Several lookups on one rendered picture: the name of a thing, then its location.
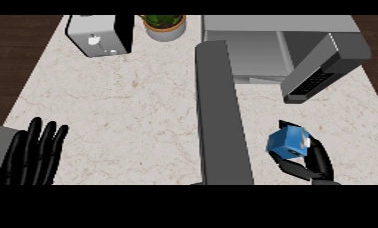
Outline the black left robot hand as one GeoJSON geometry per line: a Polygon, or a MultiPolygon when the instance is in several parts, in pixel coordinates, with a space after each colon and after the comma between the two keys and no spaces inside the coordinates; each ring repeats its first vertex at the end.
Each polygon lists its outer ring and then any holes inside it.
{"type": "Polygon", "coordinates": [[[35,117],[14,133],[0,165],[0,185],[51,185],[69,126],[35,117]]]}

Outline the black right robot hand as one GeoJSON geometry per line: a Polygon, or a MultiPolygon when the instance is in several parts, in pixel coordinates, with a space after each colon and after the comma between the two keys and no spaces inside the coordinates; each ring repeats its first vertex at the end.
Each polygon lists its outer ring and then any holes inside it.
{"type": "MultiPolygon", "coordinates": [[[[279,129],[288,125],[299,125],[280,120],[279,129]]],[[[310,181],[313,185],[338,185],[333,181],[330,158],[320,141],[310,135],[310,148],[304,157],[282,159],[274,152],[267,152],[280,171],[288,175],[310,181]]]]}

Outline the blue milk carton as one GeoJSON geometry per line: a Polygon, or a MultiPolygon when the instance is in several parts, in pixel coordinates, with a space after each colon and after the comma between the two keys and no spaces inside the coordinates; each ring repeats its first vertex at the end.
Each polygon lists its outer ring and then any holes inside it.
{"type": "Polygon", "coordinates": [[[308,148],[310,134],[302,127],[288,125],[268,136],[265,151],[274,152],[282,159],[304,157],[308,148]]]}

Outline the dark grey microwave door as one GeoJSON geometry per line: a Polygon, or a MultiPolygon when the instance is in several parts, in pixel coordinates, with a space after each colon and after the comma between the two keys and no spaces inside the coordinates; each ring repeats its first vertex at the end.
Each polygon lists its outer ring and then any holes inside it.
{"type": "Polygon", "coordinates": [[[252,185],[252,172],[224,41],[195,47],[196,110],[203,185],[252,185]]]}

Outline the grey microwave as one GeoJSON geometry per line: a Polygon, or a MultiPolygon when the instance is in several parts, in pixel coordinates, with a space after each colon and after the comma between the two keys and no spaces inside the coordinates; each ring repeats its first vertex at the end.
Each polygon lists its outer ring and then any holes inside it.
{"type": "Polygon", "coordinates": [[[304,103],[369,59],[348,15],[203,15],[202,39],[227,46],[233,81],[277,84],[283,102],[304,103]]]}

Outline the silver toaster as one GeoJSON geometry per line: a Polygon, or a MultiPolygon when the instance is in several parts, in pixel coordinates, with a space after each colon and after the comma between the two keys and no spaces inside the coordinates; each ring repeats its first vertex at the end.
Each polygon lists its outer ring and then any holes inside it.
{"type": "Polygon", "coordinates": [[[131,52],[133,15],[71,15],[65,35],[87,57],[131,52]]]}

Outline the potted green plant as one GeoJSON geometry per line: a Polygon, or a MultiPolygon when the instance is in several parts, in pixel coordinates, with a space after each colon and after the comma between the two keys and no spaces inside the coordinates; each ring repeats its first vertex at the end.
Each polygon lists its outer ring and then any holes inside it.
{"type": "Polygon", "coordinates": [[[146,33],[158,42],[169,42],[180,38],[186,31],[184,15],[140,15],[146,33]]]}

